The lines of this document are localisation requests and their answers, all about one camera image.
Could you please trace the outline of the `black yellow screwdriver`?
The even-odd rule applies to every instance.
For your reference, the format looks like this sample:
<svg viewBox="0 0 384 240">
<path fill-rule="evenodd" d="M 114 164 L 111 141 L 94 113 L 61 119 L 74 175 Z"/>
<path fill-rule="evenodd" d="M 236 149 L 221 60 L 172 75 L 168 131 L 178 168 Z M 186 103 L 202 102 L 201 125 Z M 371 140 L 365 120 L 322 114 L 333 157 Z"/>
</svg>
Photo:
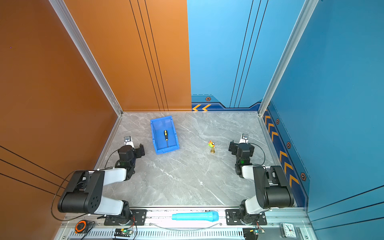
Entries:
<svg viewBox="0 0 384 240">
<path fill-rule="evenodd" d="M 167 130 L 164 130 L 164 136 L 165 136 L 166 146 L 168 148 L 169 147 L 169 133 Z"/>
</svg>

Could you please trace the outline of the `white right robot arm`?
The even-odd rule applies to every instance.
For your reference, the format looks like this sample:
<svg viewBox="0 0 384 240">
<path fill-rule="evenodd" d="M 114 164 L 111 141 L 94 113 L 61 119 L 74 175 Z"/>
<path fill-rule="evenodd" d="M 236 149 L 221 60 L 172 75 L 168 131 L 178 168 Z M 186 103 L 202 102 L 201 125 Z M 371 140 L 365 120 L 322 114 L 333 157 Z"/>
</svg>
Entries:
<svg viewBox="0 0 384 240">
<path fill-rule="evenodd" d="M 255 195 L 241 202 L 236 216 L 244 225 L 257 223 L 263 213 L 272 208 L 291 208 L 295 204 L 293 191 L 281 166 L 251 163 L 255 146 L 246 140 L 240 143 L 231 141 L 229 145 L 229 152 L 236 156 L 236 174 L 255 185 Z"/>
</svg>

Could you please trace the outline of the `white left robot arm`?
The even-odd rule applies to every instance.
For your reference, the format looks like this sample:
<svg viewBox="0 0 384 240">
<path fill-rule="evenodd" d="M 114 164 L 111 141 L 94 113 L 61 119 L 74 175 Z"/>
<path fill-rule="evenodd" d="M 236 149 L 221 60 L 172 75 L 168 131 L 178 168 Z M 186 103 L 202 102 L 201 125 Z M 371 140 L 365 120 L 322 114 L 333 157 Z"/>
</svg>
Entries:
<svg viewBox="0 0 384 240">
<path fill-rule="evenodd" d="M 113 168 L 88 171 L 77 170 L 71 174 L 58 201 L 60 213 L 100 215 L 118 225 L 133 221 L 128 201 L 103 196 L 104 186 L 128 181 L 135 174 L 136 160 L 145 155 L 144 145 L 138 148 L 124 145 L 118 149 L 119 160 Z"/>
</svg>

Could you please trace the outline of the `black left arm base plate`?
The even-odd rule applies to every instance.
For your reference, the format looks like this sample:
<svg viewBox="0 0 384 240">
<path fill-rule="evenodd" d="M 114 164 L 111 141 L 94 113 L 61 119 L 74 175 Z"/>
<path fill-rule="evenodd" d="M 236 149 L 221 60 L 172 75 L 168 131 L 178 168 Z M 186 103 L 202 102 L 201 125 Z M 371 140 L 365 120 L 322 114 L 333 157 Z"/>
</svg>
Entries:
<svg viewBox="0 0 384 240">
<path fill-rule="evenodd" d="M 130 209 L 128 212 L 123 211 L 118 216 L 106 216 L 105 226 L 143 226 L 147 217 L 146 209 Z"/>
</svg>

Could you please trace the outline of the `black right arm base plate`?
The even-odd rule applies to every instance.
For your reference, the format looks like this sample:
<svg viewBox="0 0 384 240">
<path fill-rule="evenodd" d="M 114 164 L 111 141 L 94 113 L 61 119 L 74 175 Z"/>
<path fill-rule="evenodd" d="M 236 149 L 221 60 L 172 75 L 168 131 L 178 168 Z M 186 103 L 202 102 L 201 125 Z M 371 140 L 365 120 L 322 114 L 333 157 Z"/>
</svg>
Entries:
<svg viewBox="0 0 384 240">
<path fill-rule="evenodd" d="M 260 213 L 255 215 L 249 215 L 249 214 L 242 215 L 239 209 L 226 209 L 225 214 L 226 214 L 226 222 L 227 222 L 227 225 L 229 226 L 237 226 L 237 225 L 266 226 L 268 224 L 265 213 Z"/>
</svg>

